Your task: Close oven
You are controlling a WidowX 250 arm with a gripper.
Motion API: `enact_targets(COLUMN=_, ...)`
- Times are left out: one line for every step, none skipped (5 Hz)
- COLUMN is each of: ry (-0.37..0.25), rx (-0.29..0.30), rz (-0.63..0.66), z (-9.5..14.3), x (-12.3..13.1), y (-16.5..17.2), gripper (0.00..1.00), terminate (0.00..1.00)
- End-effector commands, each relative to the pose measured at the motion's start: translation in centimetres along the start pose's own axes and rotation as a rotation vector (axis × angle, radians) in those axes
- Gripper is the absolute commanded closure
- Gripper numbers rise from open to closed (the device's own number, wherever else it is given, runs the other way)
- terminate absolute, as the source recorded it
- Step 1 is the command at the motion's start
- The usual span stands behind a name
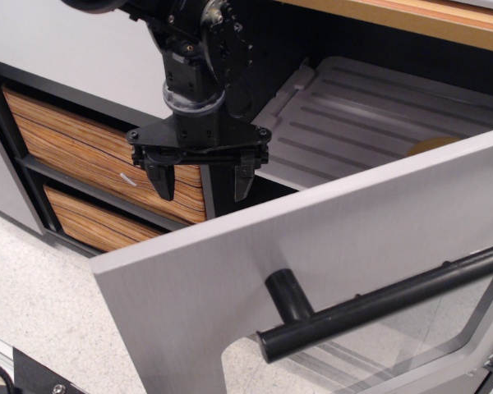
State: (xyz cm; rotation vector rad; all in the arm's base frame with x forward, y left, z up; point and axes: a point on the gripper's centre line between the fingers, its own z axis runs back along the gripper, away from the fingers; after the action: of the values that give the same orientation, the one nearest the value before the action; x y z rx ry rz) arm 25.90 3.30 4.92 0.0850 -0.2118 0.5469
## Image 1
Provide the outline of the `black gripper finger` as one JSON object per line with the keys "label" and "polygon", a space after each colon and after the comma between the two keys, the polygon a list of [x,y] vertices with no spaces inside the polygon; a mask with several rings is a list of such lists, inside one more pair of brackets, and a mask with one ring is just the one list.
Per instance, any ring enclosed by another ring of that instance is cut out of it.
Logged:
{"label": "black gripper finger", "polygon": [[255,176],[255,156],[251,152],[243,153],[234,165],[234,200],[244,200],[250,191]]}
{"label": "black gripper finger", "polygon": [[159,197],[166,201],[172,201],[175,191],[174,166],[156,163],[147,158],[145,160],[145,171]]}

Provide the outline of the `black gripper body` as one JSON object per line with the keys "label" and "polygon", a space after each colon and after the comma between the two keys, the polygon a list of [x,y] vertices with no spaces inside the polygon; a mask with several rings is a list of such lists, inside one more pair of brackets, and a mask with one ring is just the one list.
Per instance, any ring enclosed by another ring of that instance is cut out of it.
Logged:
{"label": "black gripper body", "polygon": [[225,107],[202,116],[174,113],[126,133],[132,161],[140,167],[252,163],[269,161],[271,132],[228,114]]}

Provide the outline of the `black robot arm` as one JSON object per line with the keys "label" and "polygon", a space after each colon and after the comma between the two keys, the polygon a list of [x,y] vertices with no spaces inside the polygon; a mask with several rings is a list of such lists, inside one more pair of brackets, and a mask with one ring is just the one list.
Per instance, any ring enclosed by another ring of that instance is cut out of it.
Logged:
{"label": "black robot arm", "polygon": [[252,46],[227,1],[68,1],[89,14],[121,10],[144,21],[160,51],[164,102],[172,115],[127,132],[134,165],[162,199],[173,200],[177,165],[228,165],[234,199],[245,199],[255,171],[269,161],[269,130],[225,105],[230,87],[253,63]]}

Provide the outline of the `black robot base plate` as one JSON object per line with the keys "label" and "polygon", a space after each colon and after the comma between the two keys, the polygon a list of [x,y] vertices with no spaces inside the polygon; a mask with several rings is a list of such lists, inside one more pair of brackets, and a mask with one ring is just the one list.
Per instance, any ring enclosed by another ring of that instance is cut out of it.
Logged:
{"label": "black robot base plate", "polygon": [[13,348],[14,384],[20,393],[83,394],[76,384]]}

